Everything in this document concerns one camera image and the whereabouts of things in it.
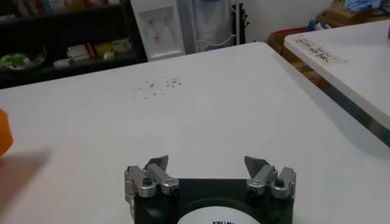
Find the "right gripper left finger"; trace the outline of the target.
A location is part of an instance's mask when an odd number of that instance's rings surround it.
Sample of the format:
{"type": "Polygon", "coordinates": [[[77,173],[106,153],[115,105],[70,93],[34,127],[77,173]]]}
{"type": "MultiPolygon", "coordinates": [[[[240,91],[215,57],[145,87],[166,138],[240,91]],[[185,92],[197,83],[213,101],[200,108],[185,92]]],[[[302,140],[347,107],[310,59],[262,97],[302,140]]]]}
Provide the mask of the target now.
{"type": "Polygon", "coordinates": [[[164,155],[150,159],[142,169],[129,166],[124,172],[126,202],[131,203],[136,195],[142,198],[154,197],[158,187],[163,195],[179,195],[179,180],[166,173],[168,160],[169,156],[164,155]]]}

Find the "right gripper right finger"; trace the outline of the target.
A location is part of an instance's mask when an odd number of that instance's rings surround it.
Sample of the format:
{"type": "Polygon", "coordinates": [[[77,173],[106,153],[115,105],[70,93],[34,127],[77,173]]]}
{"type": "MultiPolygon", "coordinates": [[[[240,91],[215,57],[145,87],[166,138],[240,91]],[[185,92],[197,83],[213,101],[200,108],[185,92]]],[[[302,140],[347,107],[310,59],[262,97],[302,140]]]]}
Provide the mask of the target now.
{"type": "Polygon", "coordinates": [[[276,199],[291,198],[295,200],[296,173],[294,169],[284,167],[279,172],[265,159],[251,156],[245,156],[244,163],[250,175],[250,178],[246,181],[246,186],[251,197],[259,197],[268,192],[276,199]]]}

